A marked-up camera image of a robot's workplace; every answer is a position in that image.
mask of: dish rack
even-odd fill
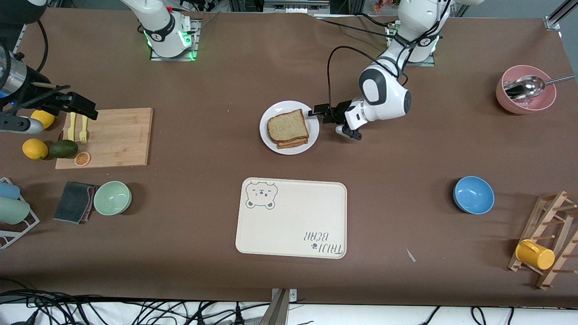
[[[578,245],[578,228],[570,233],[572,222],[578,216],[575,212],[578,204],[569,200],[568,196],[570,196],[569,193],[560,191],[539,197],[518,242],[519,244],[525,239],[530,239],[534,243],[536,241],[552,240],[550,248],[555,254],[554,264],[549,269],[542,271],[518,260],[514,252],[507,266],[508,269],[514,272],[522,267],[527,267],[536,272],[539,275],[536,287],[542,290],[551,288],[552,281],[560,273],[578,274],[578,270],[575,269],[562,269],[567,259],[578,257],[578,254],[572,254],[572,251]],[[543,235],[546,228],[551,226],[558,227],[556,234]]]
[[[0,179],[0,183],[12,184],[10,179],[8,179],[6,177]],[[20,195],[18,200],[26,202],[26,200],[22,197],[22,195]],[[2,230],[0,228],[0,249],[8,248],[8,246],[12,245],[15,241],[20,239],[20,237],[24,236],[24,234],[29,232],[30,229],[34,228],[34,226],[36,226],[38,223],[40,223],[40,220],[38,219],[38,217],[36,216],[34,211],[32,211],[32,209],[30,209],[30,213],[28,214],[28,216],[26,216],[26,218],[23,221],[21,221],[19,224],[22,224],[22,223],[25,223],[27,226],[26,229],[24,229],[22,231],[7,231],[7,230]]]

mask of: wooden cutting board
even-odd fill
[[[56,169],[146,166],[149,159],[152,108],[105,109],[96,121],[88,120],[88,143],[80,143],[82,116],[76,116],[75,142],[79,152],[89,152],[91,161],[84,167],[74,159],[56,159]],[[70,114],[66,116],[63,139],[68,138]]]

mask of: yellow utensil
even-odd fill
[[[76,113],[71,114],[71,126],[68,128],[68,139],[74,141],[74,127],[76,125]]]
[[[82,115],[82,131],[80,131],[80,143],[85,145],[88,142],[88,117]]]

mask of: gray cup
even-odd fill
[[[30,204],[13,198],[0,197],[0,222],[18,224],[26,219],[29,213]]]

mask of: bear illustration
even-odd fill
[[[255,206],[264,206],[267,210],[271,210],[275,207],[275,196],[277,195],[275,183],[251,182],[245,191],[247,192],[245,204],[249,209],[253,209]]]

